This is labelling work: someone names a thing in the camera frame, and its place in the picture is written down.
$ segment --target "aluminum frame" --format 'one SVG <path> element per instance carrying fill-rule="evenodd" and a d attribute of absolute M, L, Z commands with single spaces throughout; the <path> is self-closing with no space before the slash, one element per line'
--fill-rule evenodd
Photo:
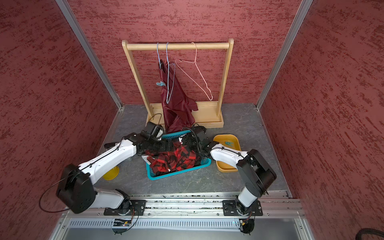
<path fill-rule="evenodd" d="M 266 126 L 265 126 L 265 122 L 264 122 L 264 120 L 263 120 L 262 113 L 260 112 L 259 109 L 256 109 L 256 112 L 257 112 L 257 114 L 258 114 L 258 116 L 259 116 L 259 118 L 260 118 L 260 120 L 261 120 L 261 122 L 262 122 L 262 125 L 263 125 L 264 131 L 265 131 L 265 135 L 266 135 L 266 137 L 267 137 L 267 139 L 268 139 L 268 142 L 269 142 L 269 144 L 271 145 L 273 155 L 274 155 L 274 157 L 275 157 L 275 159 L 276 159 L 276 161 L 277 161 L 277 166 L 278 166 L 279 169 L 280 169 L 280 172 L 281 172 L 281 175 L 282 175 L 283 178 L 284 178 L 284 181 L 287 183 L 287 180 L 286 180 L 286 178 L 285 178 L 285 176 L 284 176 L 283 169 L 281 168 L 281 165 L 280 165 L 280 161 L 279 161 L 279 159 L 278 159 L 278 157 L 277 157 L 275 148 L 273 147 L 273 144 L 272 144 L 272 141 L 271 141 L 271 137 L 269 136 L 269 134 L 268 134 L 268 130 L 267 130 Z M 288 190 L 287 190 L 287 192 L 288 192 L 288 196 L 289 196 L 289 197 L 293 197 L 293 196 L 292 196 L 292 193 L 291 193 L 291 191 L 290 191 L 290 189 L 289 189 L 288 183 L 287 183 L 287 188 L 288 188 Z"/>
<path fill-rule="evenodd" d="M 139 220 L 154 219 L 242 219 L 242 216 L 224 216 L 222 200 L 233 200 L 239 192 L 185 193 L 132 195 L 131 200 L 147 201 L 143 216 Z M 291 199 L 286 191 L 269 191 L 269 195 L 259 198 L 263 216 L 255 218 L 293 218 L 303 240 L 312 236 L 300 199 Z M 71 211 L 63 214 L 50 240 L 61 240 L 71 219 L 109 219 L 116 216 L 104 216 L 104 209 L 88 209 L 80 214 Z"/>
<path fill-rule="evenodd" d="M 261 92 L 260 97 L 257 100 L 256 108 L 258 110 L 260 110 L 266 96 L 268 95 L 268 92 L 271 89 L 272 84 L 276 78 L 276 75 L 278 74 L 280 67 L 284 62 L 284 59 L 287 56 L 289 49 L 291 48 L 293 40 L 295 39 L 297 32 L 299 31 L 300 26 L 303 23 L 305 15 L 307 14 L 311 4 L 312 4 L 312 0 L 303 0 L 301 2 L 299 9 L 297 10 L 296 16 L 293 19 L 292 25 L 288 31 L 288 34 L 285 37 L 283 46 L 281 47 L 279 55 L 277 56 L 275 64 L 271 70 L 271 74 L 269 75 L 269 77 L 265 83 L 265 86 L 263 88 L 263 91 Z"/>
<path fill-rule="evenodd" d="M 84 51 L 86 52 L 89 59 L 91 60 L 93 66 L 95 67 L 97 73 L 99 74 L 109 94 L 113 98 L 113 101 L 116 103 L 116 106 L 119 109 L 121 109 L 123 104 L 118 94 L 116 93 L 115 89 L 113 88 L 113 85 L 111 84 L 106 72 L 104 71 L 103 66 L 101 65 L 99 59 L 97 58 L 95 52 L 93 51 L 91 45 L 89 44 L 87 37 L 85 36 L 83 30 L 81 29 L 80 24 L 78 23 L 76 17 L 74 16 L 67 0 L 56 0 L 56 3 L 59 5 L 61 12 L 64 14 L 64 17 L 67 19 L 67 22 L 71 26 L 80 44 L 83 46 Z"/>
<path fill-rule="evenodd" d="M 119 123 L 120 123 L 120 120 L 123 116 L 123 112 L 124 112 L 124 108 L 125 106 L 122 106 L 120 109 L 118 109 L 118 112 L 116 113 L 115 115 L 115 118 L 113 119 L 113 122 L 111 124 L 111 126 L 109 127 L 109 130 L 107 132 L 107 135 L 105 136 L 104 138 L 104 141 L 99 149 L 99 152 L 98 152 L 98 156 L 102 153 L 104 153 L 105 151 L 107 151 L 105 148 L 104 148 L 104 144 L 106 143 L 109 143 L 109 142 L 112 142 L 113 141 L 113 136 L 116 132 L 116 128 L 118 127 Z"/>

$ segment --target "teal plastic basket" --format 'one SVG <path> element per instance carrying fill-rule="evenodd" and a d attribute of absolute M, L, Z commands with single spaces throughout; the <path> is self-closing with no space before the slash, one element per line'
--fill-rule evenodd
<path fill-rule="evenodd" d="M 185 131 L 181 131 L 181 132 L 164 134 L 162 138 L 174 139 L 174 138 L 182 137 L 186 133 L 189 133 L 189 132 L 190 132 L 189 130 L 185 130 Z M 147 165 L 147 175 L 148 175 L 148 178 L 150 180 L 157 180 L 157 179 L 160 179 L 160 178 L 165 178 L 165 177 L 170 177 L 170 176 L 174 176 L 174 175 L 177 175 L 177 174 L 181 174 L 183 172 L 189 172 L 189 171 L 200 169 L 200 168 L 203 168 L 203 167 L 208 167 L 211 164 L 211 162 L 212 162 L 212 160 L 210 158 L 204 158 L 204 159 L 201 160 L 201 165 L 200 166 L 188 168 L 188 169 L 177 171 L 177 172 L 171 172 L 171 173 L 164 174 L 164 175 L 161 175 L 161 176 L 158 176 L 158 177 L 156 177 L 156 175 L 153 173 L 153 171 L 149 167 L 149 165 L 146 164 Z"/>

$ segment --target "wire hanger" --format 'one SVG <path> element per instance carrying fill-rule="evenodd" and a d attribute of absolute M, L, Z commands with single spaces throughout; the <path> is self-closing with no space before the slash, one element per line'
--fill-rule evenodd
<path fill-rule="evenodd" d="M 212 96 L 212 92 L 211 92 L 211 89 L 209 89 L 208 88 L 208 84 L 207 84 L 207 82 L 205 81 L 205 79 L 204 79 L 204 77 L 203 77 L 203 74 L 201 74 L 201 72 L 200 72 L 200 69 L 199 69 L 199 67 L 197 66 L 197 63 L 196 63 L 196 58 L 197 58 L 197 47 L 196 47 L 196 44 L 195 43 L 193 43 L 194 45 L 195 45 L 195 48 L 196 48 L 196 53 L 195 53 L 195 60 L 193 61 L 193 62 L 189 62 L 189 61 L 185 61 L 185 60 L 180 60 L 180 59 L 175 59 L 175 64 L 183 71 L 183 73 L 185 73 L 194 83 L 196 83 L 196 85 L 197 86 L 199 86 L 199 88 L 201 88 L 201 90 L 203 90 L 203 92 L 207 95 L 207 97 L 208 97 L 208 99 L 210 100 L 210 101 L 212 101 L 212 99 L 213 99 L 213 96 Z M 202 88 L 202 87 L 200 87 L 200 85 L 195 81 L 195 80 L 193 80 L 178 64 L 177 64 L 177 62 L 176 61 L 179 61 L 179 62 L 186 62 L 186 63 L 194 63 L 195 64 L 195 66 L 196 66 L 196 68 L 197 68 L 197 70 L 199 71 L 199 73 L 200 73 L 200 76 L 203 78 L 203 80 L 204 80 L 204 82 L 205 82 L 205 86 L 207 87 L 207 89 L 209 90 L 209 93 L 211 94 L 211 97 L 209 98 L 209 96 L 208 96 L 208 94 L 207 94 L 207 92 Z"/>
<path fill-rule="evenodd" d="M 171 96 L 172 96 L 173 87 L 174 87 L 174 85 L 175 85 L 175 72 L 176 72 L 176 66 L 175 66 L 175 63 L 173 63 L 174 71 L 173 71 L 172 89 L 171 89 L 170 94 L 169 94 L 169 65 L 170 65 L 170 63 L 169 63 L 169 60 L 168 60 L 168 44 L 169 44 L 169 43 L 167 43 L 167 45 L 166 45 L 167 64 L 168 64 L 167 99 L 166 99 L 166 103 L 167 103 L 167 104 L 169 103 L 170 98 L 171 98 Z M 156 50 L 157 50 L 157 57 L 158 57 L 158 59 L 159 59 L 159 67 L 160 67 L 160 69 L 161 69 L 161 64 L 162 64 L 162 63 L 160 62 L 159 43 L 157 43 L 157 45 L 156 45 Z"/>

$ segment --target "yellow tray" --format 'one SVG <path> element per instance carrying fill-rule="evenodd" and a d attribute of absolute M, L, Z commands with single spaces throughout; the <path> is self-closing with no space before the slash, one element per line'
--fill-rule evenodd
<path fill-rule="evenodd" d="M 214 137 L 214 141 L 221 143 L 225 147 L 241 151 L 239 140 L 232 134 L 220 134 Z M 237 169 L 224 162 L 216 161 L 217 169 L 220 172 L 237 172 Z"/>

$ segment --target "yellow bowl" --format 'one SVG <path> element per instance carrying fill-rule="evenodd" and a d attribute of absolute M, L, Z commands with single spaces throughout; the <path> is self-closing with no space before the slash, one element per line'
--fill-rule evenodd
<path fill-rule="evenodd" d="M 221 143 L 225 147 L 241 151 L 239 140 L 232 134 L 220 134 L 214 137 L 214 141 Z M 216 161 L 217 169 L 220 172 L 237 172 L 237 169 L 221 161 Z"/>
<path fill-rule="evenodd" d="M 103 175 L 103 178 L 107 181 L 109 180 L 112 180 L 114 179 L 115 177 L 117 177 L 117 175 L 119 174 L 119 167 L 118 166 L 115 166 L 114 168 L 112 168 L 111 170 L 109 170 L 108 172 L 106 172 L 104 175 Z"/>

